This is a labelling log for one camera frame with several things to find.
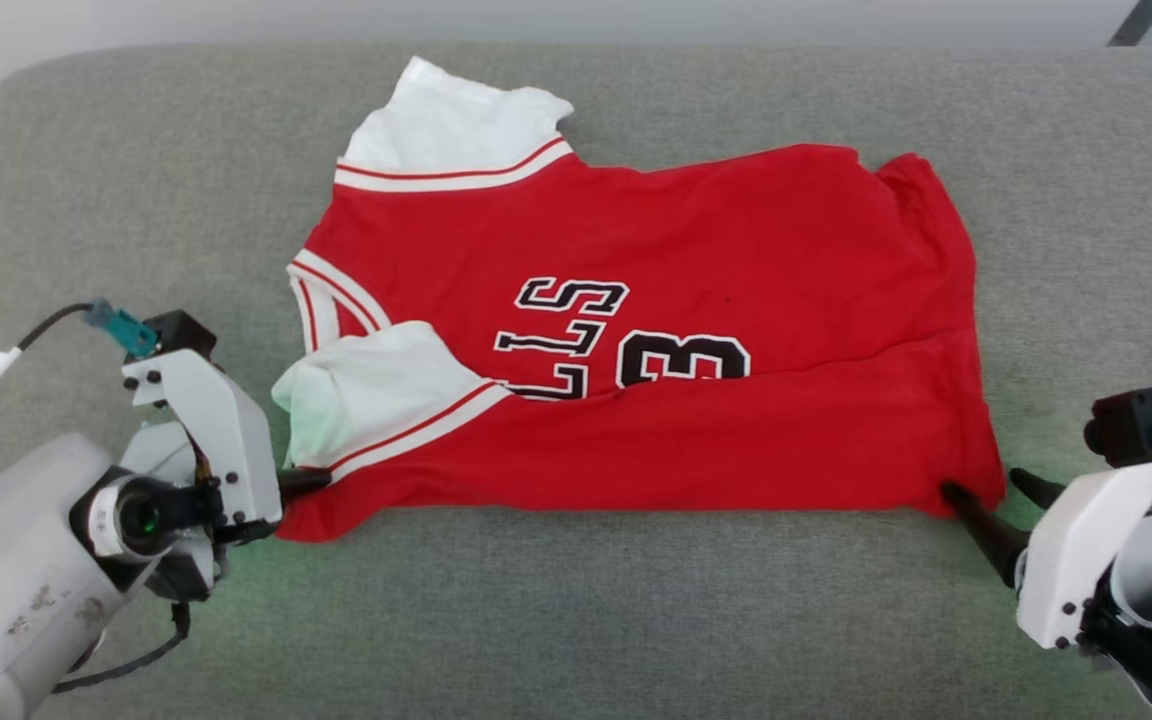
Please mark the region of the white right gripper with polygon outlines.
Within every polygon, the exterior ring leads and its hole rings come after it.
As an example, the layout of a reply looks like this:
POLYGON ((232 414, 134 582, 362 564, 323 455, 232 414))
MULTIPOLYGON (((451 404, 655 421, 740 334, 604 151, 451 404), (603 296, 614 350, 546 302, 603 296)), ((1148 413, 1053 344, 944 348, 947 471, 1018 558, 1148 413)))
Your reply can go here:
POLYGON ((943 482, 940 495, 1006 588, 1020 588, 1026 551, 1016 620, 1039 647, 1052 650, 1074 637, 1083 602, 1151 510, 1152 462, 1083 475, 1069 486, 1023 468, 1007 470, 1007 479, 1044 511, 1030 535, 996 518, 955 480, 943 482))

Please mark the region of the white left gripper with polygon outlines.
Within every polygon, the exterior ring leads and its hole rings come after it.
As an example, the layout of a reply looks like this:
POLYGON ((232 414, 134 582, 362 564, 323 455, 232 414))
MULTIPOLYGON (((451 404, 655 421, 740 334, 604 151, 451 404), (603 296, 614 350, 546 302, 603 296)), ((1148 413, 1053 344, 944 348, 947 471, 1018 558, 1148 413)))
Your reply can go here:
POLYGON ((273 536, 282 500, 329 487, 332 471, 285 468, 276 478, 262 407, 204 355, 161 354, 122 373, 134 406, 164 406, 172 419, 132 435, 73 507, 73 532, 118 592, 205 601, 230 548, 273 536))

